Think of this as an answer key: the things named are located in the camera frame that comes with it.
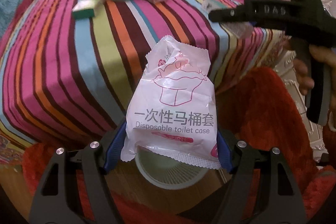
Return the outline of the right hand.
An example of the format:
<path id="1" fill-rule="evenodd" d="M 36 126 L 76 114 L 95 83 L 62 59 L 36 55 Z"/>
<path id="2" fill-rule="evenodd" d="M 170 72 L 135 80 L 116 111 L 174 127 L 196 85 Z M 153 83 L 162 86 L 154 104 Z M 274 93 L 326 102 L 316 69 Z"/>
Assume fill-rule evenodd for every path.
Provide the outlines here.
<path id="1" fill-rule="evenodd" d="M 311 69 L 313 61 L 319 61 L 322 64 L 328 65 L 331 69 L 331 94 L 335 97 L 335 50 L 310 46 L 309 52 L 313 58 L 311 63 L 300 59 L 294 60 L 294 70 L 300 93 L 307 95 L 308 91 L 312 90 L 317 83 L 316 80 L 313 80 Z"/>

